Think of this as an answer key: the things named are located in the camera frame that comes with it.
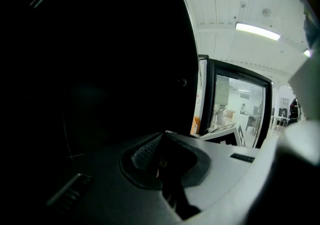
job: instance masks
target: black door frame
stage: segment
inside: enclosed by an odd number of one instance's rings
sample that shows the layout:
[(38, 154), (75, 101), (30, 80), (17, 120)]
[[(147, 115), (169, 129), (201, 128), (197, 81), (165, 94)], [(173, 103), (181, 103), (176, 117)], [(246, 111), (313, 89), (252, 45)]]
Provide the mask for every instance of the black door frame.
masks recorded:
[(227, 62), (209, 59), (207, 63), (207, 81), (205, 86), (205, 96), (203, 102), (203, 113), (199, 134), (203, 135), (205, 130), (210, 127), (213, 118), (213, 105), (215, 103), (217, 75), (225, 76), (233, 79), (242, 80), (265, 88), (265, 103), (263, 120), (261, 121), (261, 130), (259, 137), (254, 141), (253, 145), (260, 149), (268, 134), (269, 123), (272, 112), (272, 81), (258, 73), (249, 69), (236, 66)]

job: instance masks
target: strip light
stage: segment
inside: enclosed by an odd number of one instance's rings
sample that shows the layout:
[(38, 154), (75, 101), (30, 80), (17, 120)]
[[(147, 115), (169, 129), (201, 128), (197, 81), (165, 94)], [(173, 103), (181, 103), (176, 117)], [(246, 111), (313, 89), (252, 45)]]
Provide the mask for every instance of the strip light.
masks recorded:
[(309, 58), (311, 57), (311, 52), (310, 52), (309, 49), (305, 50), (303, 53), (304, 53), (306, 56), (308, 56)]
[(278, 39), (280, 38), (279, 34), (276, 34), (274, 32), (271, 32), (269, 30), (266, 30), (266, 29), (263, 29), (263, 28), (260, 28), (260, 27), (251, 26), (251, 25), (248, 25), (248, 24), (240, 23), (240, 22), (237, 22), (235, 24), (235, 29), (237, 31), (246, 31), (246, 32), (250, 32), (250, 33), (253, 33), (253, 34), (257, 34), (257, 35), (260, 35), (260, 36), (263, 36), (263, 37), (266, 37), (266, 38), (269, 38), (269, 39), (273, 39), (273, 40), (276, 40), (276, 41), (278, 41)]

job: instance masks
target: white ceiling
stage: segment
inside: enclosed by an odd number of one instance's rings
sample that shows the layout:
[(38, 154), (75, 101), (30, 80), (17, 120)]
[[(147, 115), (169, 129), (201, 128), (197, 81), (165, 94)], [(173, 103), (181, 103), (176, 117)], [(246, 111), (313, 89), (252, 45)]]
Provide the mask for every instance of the white ceiling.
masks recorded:
[[(299, 0), (186, 0), (199, 54), (262, 74), (276, 86), (306, 61), (304, 7)], [(263, 9), (270, 9), (264, 17)], [(235, 30), (236, 22), (279, 34), (278, 41)]]

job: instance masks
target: ceiling light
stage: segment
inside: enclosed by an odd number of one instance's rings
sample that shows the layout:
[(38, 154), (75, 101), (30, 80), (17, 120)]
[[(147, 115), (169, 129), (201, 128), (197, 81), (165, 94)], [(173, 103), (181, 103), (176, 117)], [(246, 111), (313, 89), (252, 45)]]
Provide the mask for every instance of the ceiling light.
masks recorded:
[(260, 27), (251, 26), (248, 24), (239, 23), (239, 22), (235, 24), (235, 29), (237, 31), (246, 31), (253, 34), (257, 34), (257, 35), (260, 35), (269, 39), (273, 39), (276, 41), (278, 41), (278, 39), (280, 38), (279, 34), (273, 33), (269, 30), (266, 30)]
[(309, 58), (311, 57), (311, 52), (309, 51), (309, 49), (306, 49), (303, 53)]

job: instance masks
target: ceiling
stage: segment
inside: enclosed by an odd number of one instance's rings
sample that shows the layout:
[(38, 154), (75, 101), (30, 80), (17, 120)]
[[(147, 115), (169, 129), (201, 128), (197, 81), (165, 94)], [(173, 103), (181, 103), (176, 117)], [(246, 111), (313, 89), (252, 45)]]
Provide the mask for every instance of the ceiling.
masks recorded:
[[(299, 0), (186, 0), (199, 54), (255, 71), (274, 81), (288, 79), (308, 59), (304, 7)], [(278, 41), (235, 30), (247, 23), (280, 35)]]

